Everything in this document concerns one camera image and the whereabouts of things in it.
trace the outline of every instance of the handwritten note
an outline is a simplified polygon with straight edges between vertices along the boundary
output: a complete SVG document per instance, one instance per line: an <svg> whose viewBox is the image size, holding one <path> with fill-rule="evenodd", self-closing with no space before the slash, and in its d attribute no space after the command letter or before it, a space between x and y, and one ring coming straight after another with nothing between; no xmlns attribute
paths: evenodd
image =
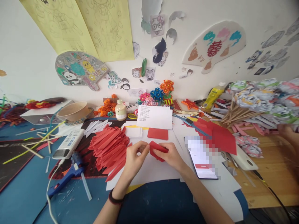
<svg viewBox="0 0 299 224"><path fill-rule="evenodd" d="M169 107L139 105L137 126L171 130L172 113Z"/></svg>

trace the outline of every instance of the hand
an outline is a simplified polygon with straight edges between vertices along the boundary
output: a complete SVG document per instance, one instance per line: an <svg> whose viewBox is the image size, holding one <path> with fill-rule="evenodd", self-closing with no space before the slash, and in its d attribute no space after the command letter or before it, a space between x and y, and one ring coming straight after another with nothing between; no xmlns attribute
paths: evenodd
<svg viewBox="0 0 299 224"><path fill-rule="evenodd" d="M136 176L142 164L150 151L150 145L147 142L139 141L136 144L127 148L126 164L123 171L123 175L129 180L133 180Z"/></svg>
<svg viewBox="0 0 299 224"><path fill-rule="evenodd" d="M168 153L163 153L159 150L154 149L154 153L164 159L169 165L175 168L178 172L181 172L187 164L183 161L182 157L178 153L175 145L171 143L159 143L162 147L168 149Z"/></svg>

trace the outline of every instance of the white box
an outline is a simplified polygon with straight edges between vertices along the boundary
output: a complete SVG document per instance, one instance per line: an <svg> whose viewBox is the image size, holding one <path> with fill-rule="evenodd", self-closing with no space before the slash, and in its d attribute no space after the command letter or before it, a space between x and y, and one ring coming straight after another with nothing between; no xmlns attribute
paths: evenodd
<svg viewBox="0 0 299 224"><path fill-rule="evenodd" d="M72 104L73 102L74 101L72 100L67 100L50 108L31 109L23 113L20 117L24 118L26 121L29 121L31 124L50 124L51 118L55 112L57 112L61 107ZM58 124L64 120L65 119L55 116L53 118L52 124Z"/></svg>

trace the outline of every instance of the white bottle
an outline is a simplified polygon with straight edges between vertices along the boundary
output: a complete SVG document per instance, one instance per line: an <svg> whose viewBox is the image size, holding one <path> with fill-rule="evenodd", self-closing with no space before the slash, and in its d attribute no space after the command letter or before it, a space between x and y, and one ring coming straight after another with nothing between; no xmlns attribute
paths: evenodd
<svg viewBox="0 0 299 224"><path fill-rule="evenodd" d="M116 114L116 119L119 121L123 121L127 118L127 108L122 103L122 100L117 101L117 105L115 107L115 114Z"/></svg>

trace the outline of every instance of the white cable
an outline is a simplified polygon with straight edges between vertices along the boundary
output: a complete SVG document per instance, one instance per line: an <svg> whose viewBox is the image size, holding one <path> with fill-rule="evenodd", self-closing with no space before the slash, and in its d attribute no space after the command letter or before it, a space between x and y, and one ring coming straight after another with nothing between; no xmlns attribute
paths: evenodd
<svg viewBox="0 0 299 224"><path fill-rule="evenodd" d="M49 213L50 213L50 216L51 216L51 218L52 218L52 220L53 220L53 222L54 222L55 224L58 224L58 222L56 221L56 219L54 218L54 216L53 216L53 214L52 214L50 198L49 198L49 196L48 196L48 190L49 190L50 182L51 182L51 180L52 180L54 174L55 174L56 171L59 169L59 167L63 164L63 162L64 162L64 160L60 160L60 162L59 162L59 164L58 164L58 167L57 167L56 170L53 172L53 174L52 174L52 176L51 176L51 178L50 178L50 180L49 180L49 183L48 183L48 186L47 186L47 192L46 192L46 197L47 197L47 201L48 201L48 205L49 205Z"/></svg>

